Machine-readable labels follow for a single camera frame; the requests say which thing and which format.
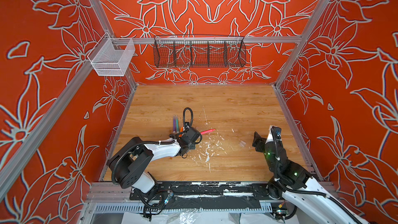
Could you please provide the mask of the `pink marker pen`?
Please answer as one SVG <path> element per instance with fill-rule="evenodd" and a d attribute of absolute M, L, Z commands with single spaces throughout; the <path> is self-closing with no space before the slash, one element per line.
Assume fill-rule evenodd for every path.
<path fill-rule="evenodd" d="M 209 130 L 206 130 L 206 131 L 202 131 L 201 134 L 202 135 L 207 135 L 207 134 L 210 134 L 210 133 L 212 133 L 214 131 L 215 131 L 215 129 L 209 129 Z"/>

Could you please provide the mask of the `green marker pen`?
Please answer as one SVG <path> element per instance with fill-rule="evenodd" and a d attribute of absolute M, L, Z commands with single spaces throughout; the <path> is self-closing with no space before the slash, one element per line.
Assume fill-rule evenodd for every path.
<path fill-rule="evenodd" d="M 179 132 L 180 128 L 179 128 L 179 120 L 178 120 L 178 116 L 175 116 L 175 131 L 176 133 Z"/>

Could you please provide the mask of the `purple marker pen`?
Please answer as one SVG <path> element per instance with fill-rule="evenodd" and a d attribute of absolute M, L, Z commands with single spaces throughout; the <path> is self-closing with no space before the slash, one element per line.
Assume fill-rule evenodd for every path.
<path fill-rule="evenodd" d="M 173 133 L 177 132 L 176 116 L 173 116 Z"/>

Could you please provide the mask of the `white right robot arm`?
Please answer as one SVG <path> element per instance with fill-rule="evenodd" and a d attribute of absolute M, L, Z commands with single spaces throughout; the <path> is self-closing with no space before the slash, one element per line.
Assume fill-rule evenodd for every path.
<path fill-rule="evenodd" d="M 268 195 L 290 202 L 319 224 L 368 224 L 325 190 L 307 169 L 288 158 L 281 132 L 281 128 L 271 126 L 265 138 L 254 133 L 252 146 L 264 155 L 273 173 L 267 183 Z"/>

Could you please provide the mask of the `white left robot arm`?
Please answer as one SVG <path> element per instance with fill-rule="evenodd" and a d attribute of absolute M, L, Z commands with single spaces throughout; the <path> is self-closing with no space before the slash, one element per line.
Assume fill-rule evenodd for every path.
<path fill-rule="evenodd" d="M 107 161 L 112 183 L 122 189 L 132 187 L 146 194 L 156 186 L 155 179 L 146 172 L 149 164 L 163 158 L 183 157 L 194 150 L 202 138 L 194 127 L 187 127 L 162 141 L 143 141 L 134 137 Z"/>

